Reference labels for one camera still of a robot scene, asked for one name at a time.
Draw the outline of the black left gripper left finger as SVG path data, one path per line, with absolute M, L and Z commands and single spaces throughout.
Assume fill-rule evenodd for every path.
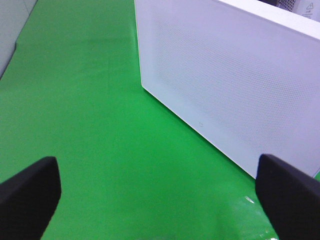
M 46 156 L 0 184 L 0 238 L 39 240 L 62 195 L 58 161 Z

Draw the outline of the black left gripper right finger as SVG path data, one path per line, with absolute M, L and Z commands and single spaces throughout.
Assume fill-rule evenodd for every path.
M 320 238 L 319 181 L 272 154 L 262 154 L 255 193 L 281 240 Z

